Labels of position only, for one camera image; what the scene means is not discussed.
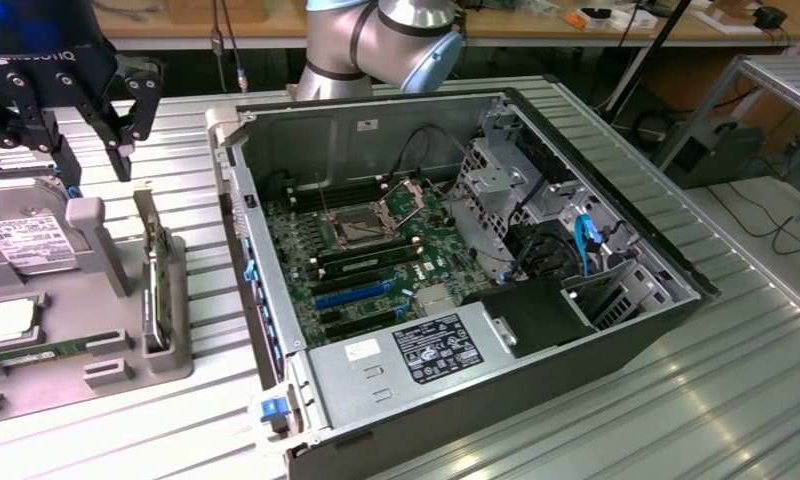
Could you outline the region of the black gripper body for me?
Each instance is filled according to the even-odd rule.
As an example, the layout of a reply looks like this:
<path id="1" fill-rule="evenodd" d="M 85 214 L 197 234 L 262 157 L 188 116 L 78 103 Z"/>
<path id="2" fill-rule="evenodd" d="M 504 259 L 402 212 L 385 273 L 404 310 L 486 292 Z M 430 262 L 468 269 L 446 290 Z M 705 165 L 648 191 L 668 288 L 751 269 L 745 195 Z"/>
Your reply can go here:
<path id="1" fill-rule="evenodd" d="M 43 107 L 67 104 L 59 74 L 101 100 L 115 75 L 115 50 L 86 1 L 0 1 L 0 92 L 17 73 L 35 87 Z"/>

